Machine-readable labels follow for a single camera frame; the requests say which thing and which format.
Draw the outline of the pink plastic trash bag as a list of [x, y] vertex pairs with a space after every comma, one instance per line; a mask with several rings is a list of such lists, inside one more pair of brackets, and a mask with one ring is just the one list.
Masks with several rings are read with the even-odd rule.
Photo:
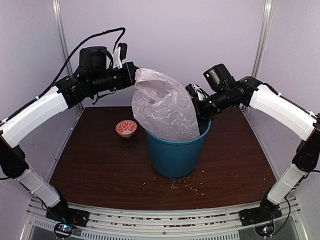
[[145, 130], [174, 142], [200, 136], [192, 100], [177, 80], [152, 69], [139, 68], [134, 87], [133, 117]]

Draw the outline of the blue plastic trash bin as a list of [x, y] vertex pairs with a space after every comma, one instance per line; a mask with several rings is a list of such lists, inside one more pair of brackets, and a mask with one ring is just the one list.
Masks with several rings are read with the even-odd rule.
[[192, 172], [197, 164], [212, 121], [199, 122], [200, 136], [188, 141], [168, 141], [146, 131], [151, 165], [161, 176], [173, 181]]

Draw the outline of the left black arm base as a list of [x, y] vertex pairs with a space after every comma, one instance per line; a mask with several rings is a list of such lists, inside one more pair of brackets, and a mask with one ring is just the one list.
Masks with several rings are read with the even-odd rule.
[[70, 208], [65, 200], [61, 200], [53, 207], [42, 203], [41, 206], [46, 209], [45, 217], [56, 221], [53, 227], [53, 233], [58, 239], [65, 240], [69, 238], [78, 227], [86, 227], [90, 213], [86, 210]]

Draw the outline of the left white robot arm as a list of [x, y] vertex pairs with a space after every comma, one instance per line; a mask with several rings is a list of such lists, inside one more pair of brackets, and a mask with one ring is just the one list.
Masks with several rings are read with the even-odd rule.
[[72, 211], [53, 186], [28, 165], [20, 142], [52, 117], [69, 110], [86, 98], [98, 100], [100, 92], [128, 88], [135, 83], [137, 67], [123, 63], [127, 44], [119, 43], [109, 52], [106, 47], [93, 46], [79, 52], [79, 66], [38, 96], [30, 105], [0, 123], [0, 167], [7, 178], [17, 180], [38, 197], [61, 222], [72, 218]]

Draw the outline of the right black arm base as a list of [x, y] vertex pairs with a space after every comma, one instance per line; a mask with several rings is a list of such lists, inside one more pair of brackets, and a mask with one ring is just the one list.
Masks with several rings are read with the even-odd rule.
[[282, 215], [280, 206], [267, 199], [263, 199], [258, 207], [246, 208], [239, 212], [242, 226], [253, 225], [255, 233], [262, 238], [269, 238], [275, 233], [274, 220]]

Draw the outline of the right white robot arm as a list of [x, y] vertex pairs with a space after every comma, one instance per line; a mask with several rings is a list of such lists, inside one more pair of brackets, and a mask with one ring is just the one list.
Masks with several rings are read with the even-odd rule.
[[209, 95], [196, 84], [186, 87], [197, 118], [212, 120], [229, 107], [243, 105], [274, 118], [301, 140], [291, 164], [266, 193], [256, 210], [258, 219], [266, 221], [276, 212], [279, 203], [316, 168], [320, 156], [320, 116], [252, 76], [235, 80], [222, 63], [205, 71], [203, 76], [214, 94]]

